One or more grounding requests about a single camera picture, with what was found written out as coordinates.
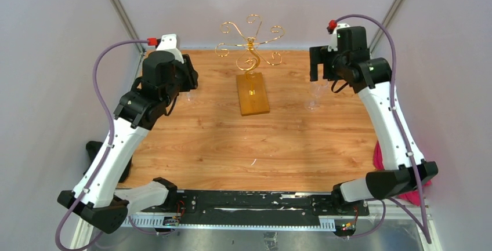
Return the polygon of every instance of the red cloth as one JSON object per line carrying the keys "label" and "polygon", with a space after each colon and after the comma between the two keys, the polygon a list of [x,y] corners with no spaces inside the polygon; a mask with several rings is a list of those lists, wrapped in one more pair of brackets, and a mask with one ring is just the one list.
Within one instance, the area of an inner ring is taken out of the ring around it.
{"label": "red cloth", "polygon": [[[374,167],[376,167],[378,170],[384,170],[383,166],[383,155],[381,153],[381,147],[379,146],[379,142],[376,142],[376,147],[374,148],[374,158],[372,160]],[[431,181],[428,181],[424,186],[431,185]],[[416,206],[420,206],[420,199],[418,197],[418,192],[412,191],[408,192],[405,194],[401,194],[399,196],[401,199],[407,200],[411,203],[413,203]]]}

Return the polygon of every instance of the gray wall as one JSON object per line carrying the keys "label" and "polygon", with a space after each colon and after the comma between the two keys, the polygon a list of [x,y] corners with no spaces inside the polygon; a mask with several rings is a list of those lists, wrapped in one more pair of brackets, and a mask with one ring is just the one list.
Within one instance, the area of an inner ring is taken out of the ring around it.
{"label": "gray wall", "polygon": [[[439,174],[426,190],[443,250],[490,250],[491,0],[406,0],[389,30],[408,125]],[[377,55],[390,59],[385,42]]]}
{"label": "gray wall", "polygon": [[[263,48],[308,49],[326,45],[325,27],[331,19],[363,13],[382,20],[393,0],[121,0],[141,37],[175,32],[183,48],[214,48],[230,41],[219,31],[225,21],[245,28],[251,13],[263,16],[259,38],[269,39],[269,28],[281,25],[286,35]],[[368,28],[372,37],[376,28]]]}
{"label": "gray wall", "polygon": [[[75,186],[88,166],[85,143],[108,128],[92,89],[94,60],[128,38],[108,0],[0,0],[0,37],[0,249],[55,250],[66,211],[58,193]],[[137,58],[123,46],[103,60],[99,82],[111,109]]]}

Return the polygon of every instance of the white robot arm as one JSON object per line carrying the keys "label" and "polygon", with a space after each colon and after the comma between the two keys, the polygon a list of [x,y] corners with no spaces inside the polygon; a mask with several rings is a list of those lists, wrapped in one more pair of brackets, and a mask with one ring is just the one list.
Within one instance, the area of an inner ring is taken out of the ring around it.
{"label": "white robot arm", "polygon": [[[391,68],[383,58],[371,59],[367,47],[366,29],[345,23],[330,23],[332,34],[327,46],[312,47],[310,52],[310,80],[316,81],[317,67],[323,64],[323,78],[344,80],[364,103],[374,125],[381,146],[385,170],[367,173],[366,177],[337,184],[332,196],[339,206],[365,199],[385,199],[417,188],[410,156],[413,156],[422,184],[437,174],[435,162],[426,162],[410,134],[397,101],[390,104]],[[398,113],[412,153],[407,153],[400,129],[393,116]]]}
{"label": "white robot arm", "polygon": [[[74,189],[62,191],[58,197],[58,202],[69,208],[84,192],[74,212],[108,234],[114,232],[129,214],[151,206],[169,205],[171,208],[175,204],[176,186],[160,177],[138,188],[115,189],[133,152],[157,119],[170,114],[166,108],[174,106],[179,92],[198,87],[198,73],[189,56],[182,55],[177,49],[177,42],[175,34],[162,36],[156,51],[143,62],[142,77],[137,78],[130,92],[121,97],[114,112],[112,149],[90,188],[85,186],[103,158],[106,147],[97,153]],[[109,139],[110,134],[103,146],[108,146]]]}

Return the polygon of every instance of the gold wire stand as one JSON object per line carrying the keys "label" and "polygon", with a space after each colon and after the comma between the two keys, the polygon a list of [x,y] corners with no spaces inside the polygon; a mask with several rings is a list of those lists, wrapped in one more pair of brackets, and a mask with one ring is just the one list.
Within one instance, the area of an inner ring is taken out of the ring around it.
{"label": "gold wire stand", "polygon": [[[256,37],[258,36],[258,32],[262,25],[262,19],[257,14],[251,14],[246,18],[248,24],[253,24],[257,19],[259,20],[259,25],[254,37],[245,37],[233,22],[222,23],[220,25],[221,32],[228,34],[230,32],[229,25],[232,25],[241,35],[244,42],[241,44],[219,43],[217,47],[215,47],[215,53],[220,57],[226,57],[229,54],[229,50],[225,48],[225,46],[243,47],[245,49],[244,53],[236,60],[237,68],[245,71],[244,74],[236,76],[241,115],[243,116],[270,112],[263,75],[261,72],[253,72],[253,70],[258,68],[262,60],[271,66],[277,66],[282,63],[282,56],[279,52],[273,52],[272,59],[269,61],[258,53],[257,48],[261,44],[266,44],[283,37],[285,30],[281,26],[273,26],[270,28],[270,32],[273,34],[280,33],[278,36],[269,41],[256,42]],[[246,67],[240,66],[241,60],[247,65]]]}

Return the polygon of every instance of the wooden table surface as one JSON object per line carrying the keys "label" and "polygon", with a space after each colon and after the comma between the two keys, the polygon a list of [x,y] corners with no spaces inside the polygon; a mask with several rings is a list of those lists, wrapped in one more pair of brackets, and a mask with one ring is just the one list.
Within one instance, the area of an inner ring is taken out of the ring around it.
{"label": "wooden table surface", "polygon": [[[163,177],[180,189],[331,191],[334,184],[374,170],[376,135],[351,88],[327,92],[316,111],[309,99],[309,52],[283,51],[283,63],[257,69],[270,113],[242,117],[236,52],[183,51],[198,71],[198,89],[180,94],[133,155],[122,188]],[[260,52],[264,56],[269,52]]]}

